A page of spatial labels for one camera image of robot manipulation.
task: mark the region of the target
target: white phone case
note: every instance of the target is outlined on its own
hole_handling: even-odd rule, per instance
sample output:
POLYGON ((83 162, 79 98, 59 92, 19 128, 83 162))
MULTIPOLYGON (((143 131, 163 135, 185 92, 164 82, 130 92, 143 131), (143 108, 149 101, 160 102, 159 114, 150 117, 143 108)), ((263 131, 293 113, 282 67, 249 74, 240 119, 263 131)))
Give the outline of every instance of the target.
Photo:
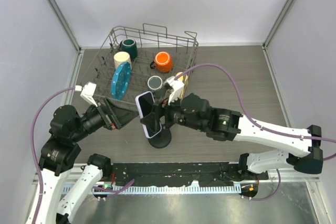
MULTIPOLYGON (((140 116, 140 118, 143 118, 143 114, 142 114, 142 110, 141 110, 141 107, 140 107, 139 97, 141 97, 141 96, 143 96, 144 94, 147 94, 147 93, 150 93, 150 94, 152 95, 153 102, 154 102, 154 96, 153 96, 153 93, 152 93, 151 91, 144 92, 144 93, 139 94, 139 95, 137 95, 137 96, 135 97, 135 103, 136 103, 136 106, 138 107, 138 112, 139 112, 139 116, 140 116)), ((149 136, 146 125, 143 124, 142 127, 143 127, 143 131, 145 132, 145 136, 146 136, 147 138, 153 138, 153 137, 155 137, 155 136, 158 135, 158 134, 161 132, 161 130, 162 130, 162 125, 161 125, 161 123, 160 123, 160 130, 159 130, 159 132, 157 132, 156 134, 154 134, 154 135, 152 135, 152 136, 149 136)))

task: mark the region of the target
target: white backdrop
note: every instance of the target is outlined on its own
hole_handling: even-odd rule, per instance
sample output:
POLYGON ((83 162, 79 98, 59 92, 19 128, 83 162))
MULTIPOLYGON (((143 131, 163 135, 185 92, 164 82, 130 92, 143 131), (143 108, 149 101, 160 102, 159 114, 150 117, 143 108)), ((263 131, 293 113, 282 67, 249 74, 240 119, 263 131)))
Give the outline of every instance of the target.
POLYGON ((200 43, 264 42, 285 0, 56 0, 81 46, 101 46, 112 27, 198 32, 200 43))
MULTIPOLYGON (((336 2, 296 0, 269 52, 294 127, 316 124, 336 139, 336 2)), ((336 144, 322 143, 324 156, 336 144)), ((321 181, 336 223, 336 158, 325 161, 321 181)))
MULTIPOLYGON (((30 125, 39 106, 68 85, 76 52, 46 0, 0 0, 0 223, 25 223, 35 174, 30 125)), ((62 96, 41 112, 35 147, 49 139, 62 96)))

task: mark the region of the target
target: phone screen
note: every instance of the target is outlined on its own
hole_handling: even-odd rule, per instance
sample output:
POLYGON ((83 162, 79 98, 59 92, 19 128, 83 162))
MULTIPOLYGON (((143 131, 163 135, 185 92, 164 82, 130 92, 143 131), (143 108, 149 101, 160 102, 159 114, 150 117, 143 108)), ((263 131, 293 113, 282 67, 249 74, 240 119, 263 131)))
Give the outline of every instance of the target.
MULTIPOLYGON (((154 100, 153 100, 152 93, 148 92, 148 93, 139 97, 139 105, 140 105, 143 117, 149 115, 152 112, 153 104, 154 104, 154 100)), ((152 137, 157 133, 157 132, 153 132, 147 126, 146 126, 146 128, 147 128, 147 132, 148 132, 149 137, 152 137)))

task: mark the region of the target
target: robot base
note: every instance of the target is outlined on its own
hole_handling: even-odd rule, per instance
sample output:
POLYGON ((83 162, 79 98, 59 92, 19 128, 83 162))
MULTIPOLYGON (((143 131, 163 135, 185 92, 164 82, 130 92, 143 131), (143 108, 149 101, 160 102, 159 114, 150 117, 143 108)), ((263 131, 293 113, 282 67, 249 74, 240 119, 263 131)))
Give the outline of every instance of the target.
POLYGON ((169 129, 162 129, 162 131, 153 138, 148 138, 148 142, 154 148, 162 149, 167 147, 172 140, 172 133, 169 129))

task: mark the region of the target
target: dish rack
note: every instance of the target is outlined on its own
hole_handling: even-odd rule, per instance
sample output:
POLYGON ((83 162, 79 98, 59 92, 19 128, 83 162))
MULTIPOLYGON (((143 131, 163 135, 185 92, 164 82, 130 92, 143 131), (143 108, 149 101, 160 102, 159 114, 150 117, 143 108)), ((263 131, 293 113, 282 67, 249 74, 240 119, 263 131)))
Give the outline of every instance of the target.
MULTIPOLYGON (((185 31, 185 33, 188 37, 170 35, 167 32, 167 27, 147 23, 142 25, 142 29, 125 26, 113 28, 86 71, 86 73, 93 69, 95 71, 92 82, 96 83, 97 87, 93 98, 100 102, 104 98, 108 98, 120 108, 137 111, 135 97, 149 90, 147 86, 149 77, 160 76, 164 81, 168 77, 175 76, 177 73, 195 65, 198 48, 197 33, 192 31, 185 31), (152 31, 148 27, 161 30, 161 32, 152 31), (131 79, 127 92, 122 100, 116 100, 111 95, 111 80, 116 70, 113 56, 120 51, 120 43, 127 38, 132 38, 136 41, 138 56, 132 61, 131 79), (150 63, 160 51, 166 51, 172 57, 173 68, 168 73, 161 73, 156 69, 150 68, 150 63)), ((166 92, 165 96, 155 99, 162 100, 168 96, 169 94, 166 92)))

